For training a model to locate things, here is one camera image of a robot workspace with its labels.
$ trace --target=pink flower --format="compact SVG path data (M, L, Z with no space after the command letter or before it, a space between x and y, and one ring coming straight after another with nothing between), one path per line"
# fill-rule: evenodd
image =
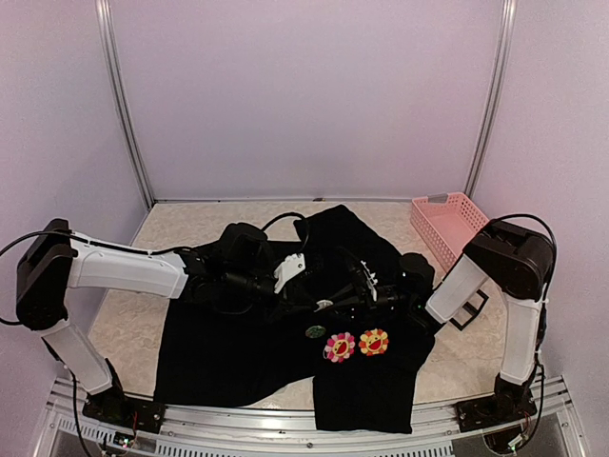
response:
M341 364L355 352L355 336L348 331L332 335L324 348L324 357L333 363Z

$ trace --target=white backdrop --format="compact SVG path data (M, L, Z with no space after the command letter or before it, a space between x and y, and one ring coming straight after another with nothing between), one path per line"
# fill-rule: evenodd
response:
M502 1L112 3L158 199L461 190Z

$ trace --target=silver vertical post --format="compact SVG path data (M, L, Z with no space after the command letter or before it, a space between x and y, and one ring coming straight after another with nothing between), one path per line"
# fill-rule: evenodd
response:
M488 140L491 135L493 123L495 122L495 115L501 98L501 87L503 86L503 77L505 75L505 68L507 67L507 57L510 51L512 31L514 29L516 2L517 0L503 0L503 15L501 16L500 35L497 43L497 53L495 55L495 66L493 68L491 86L488 91L488 98L486 99L486 109L484 110L484 117L478 135L476 153L474 154L474 160L472 161L467 183L465 184L465 190L463 191L465 195L470 198L474 194L474 190L476 189L476 185L480 178L482 163L484 162L484 156L486 155L486 149L488 147Z
M108 75L110 77L110 85L114 94L114 102L121 121L121 127L123 128L123 134L125 135L129 159L133 165L142 198L146 203L147 209L150 210L156 203L156 200L152 192L152 187L150 186L146 168L144 167L142 154L140 153L135 139L135 133L133 132L133 123L131 121L131 115L129 114L125 88L121 78L121 67L119 65L118 52L116 50L116 40L114 39L109 0L95 0L95 4L97 7L97 20L99 21L102 46L104 55L106 56Z

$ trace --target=marble tabletop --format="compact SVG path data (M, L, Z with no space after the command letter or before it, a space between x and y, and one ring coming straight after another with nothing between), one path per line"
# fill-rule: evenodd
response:
M217 240L231 222L261 227L286 211L311 215L337 202L244 202L158 204L143 224L133 245L138 248L197 246ZM409 203L345 203L400 252L420 252L444 271L410 224ZM292 221L282 220L268 230L271 240L297 240ZM493 390L501 366L505 309L497 287L482 289L490 300L481 315L463 332L451 325L438 333L436 345L417 377L415 403L453 400ZM111 290L89 332L99 352L109 358L126 391L152 395L158 351L168 300ZM313 409L311 378L292 383L251 407Z

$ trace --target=metal frame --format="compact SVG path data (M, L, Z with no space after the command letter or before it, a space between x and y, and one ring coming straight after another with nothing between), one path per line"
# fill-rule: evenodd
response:
M463 193L470 198L474 194L476 185L478 184L478 180L480 178L482 163L484 162L484 156L486 155L486 149L488 147L488 140L491 135L491 130L493 129L495 115L497 114L497 108L501 98L501 88L503 86L505 69L507 67L507 58L512 43L514 17L516 15L516 3L517 0L503 0L503 14L501 16L501 28L499 41L497 43L497 53L495 55L493 76L491 78L491 87L488 91L488 97L486 99L486 108L484 110L481 130L478 135L476 152L469 170L465 190L463 191Z
M151 210L156 200L154 192L150 185L144 166L142 154L135 139L133 131L133 122L129 113L127 98L125 96L125 87L121 77L121 67L119 65L118 52L116 49L116 40L114 38L114 29L112 26L112 12L110 10L109 0L95 0L97 9L97 20L99 21L99 30L102 37L102 45L104 55L106 57L106 65L108 67L108 75L110 78L110 86L114 94L114 102L118 111L119 119L125 141L127 143L129 159L135 172L138 187L142 193L142 198L148 210Z
M540 375L532 386L539 405ZM82 409L86 393L79 388L78 406ZM560 433L571 457L585 457L587 445L580 420L562 377L547 379L543 415L557 414ZM72 383L57 379L47 401L42 434L34 457L48 457L59 431L74 435ZM101 443L104 436L127 429L102 424L80 416L84 436ZM221 407L167 407L166 418L158 435L138 432L138 440L150 456L243 456L277 454L300 457L312 454L346 453L356 457L390 455L453 455L452 443L460 438L480 435L481 431L460 433L454 402L444 401L415 405L412 435L373 431L327 432L315 428L313 411ZM503 425L484 432L509 427Z

